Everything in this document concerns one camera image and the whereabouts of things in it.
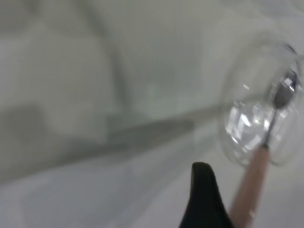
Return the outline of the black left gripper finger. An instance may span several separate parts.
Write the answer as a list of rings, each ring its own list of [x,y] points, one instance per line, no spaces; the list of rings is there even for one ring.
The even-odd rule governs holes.
[[[232,228],[212,167],[195,162],[191,167],[190,198],[181,220],[183,228]]]

